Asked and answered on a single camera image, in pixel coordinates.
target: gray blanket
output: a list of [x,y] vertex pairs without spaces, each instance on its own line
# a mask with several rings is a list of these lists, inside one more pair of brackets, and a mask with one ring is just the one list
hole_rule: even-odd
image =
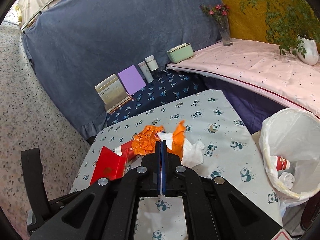
[[220,38],[201,4],[221,0],[61,0],[25,31],[23,43],[49,97],[87,139],[107,120],[94,87],[113,73],[181,43],[194,50]]

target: white bottle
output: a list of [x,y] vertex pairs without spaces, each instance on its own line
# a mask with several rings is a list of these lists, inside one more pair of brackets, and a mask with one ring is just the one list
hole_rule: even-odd
[[150,68],[151,71],[154,71],[159,68],[159,66],[155,60],[155,57],[153,55],[146,57],[144,60],[148,64],[148,67]]
[[152,75],[151,75],[151,73],[150,73],[150,71],[148,69],[148,66],[147,66],[146,62],[142,61],[138,65],[139,65],[143,75],[146,77],[147,82],[151,83],[154,79],[153,79],[153,77],[152,77]]

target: speckled floor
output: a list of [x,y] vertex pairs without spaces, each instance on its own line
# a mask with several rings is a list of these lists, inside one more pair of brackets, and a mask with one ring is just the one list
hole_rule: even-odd
[[23,239],[30,209],[20,152],[39,147],[49,200],[67,194],[89,149],[37,80],[19,27],[0,26],[0,205]]

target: trash bag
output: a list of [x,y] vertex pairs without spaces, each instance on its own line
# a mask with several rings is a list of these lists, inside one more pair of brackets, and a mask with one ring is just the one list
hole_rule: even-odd
[[[314,114],[294,108],[277,112],[263,121],[259,145],[281,205],[299,205],[320,190],[320,120]],[[271,156],[296,162],[291,190],[278,178]]]

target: crumpled tissue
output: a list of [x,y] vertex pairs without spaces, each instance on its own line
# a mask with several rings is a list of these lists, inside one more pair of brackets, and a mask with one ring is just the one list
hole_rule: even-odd
[[284,172],[280,175],[279,180],[283,182],[283,184],[288,188],[292,189],[293,188],[293,183],[295,182],[295,178],[291,173]]
[[[166,140],[167,148],[172,149],[172,135],[173,133],[158,133],[161,141]],[[181,164],[188,168],[192,168],[203,163],[203,153],[204,144],[201,141],[197,141],[195,144],[191,144],[187,138],[183,141],[183,157]]]

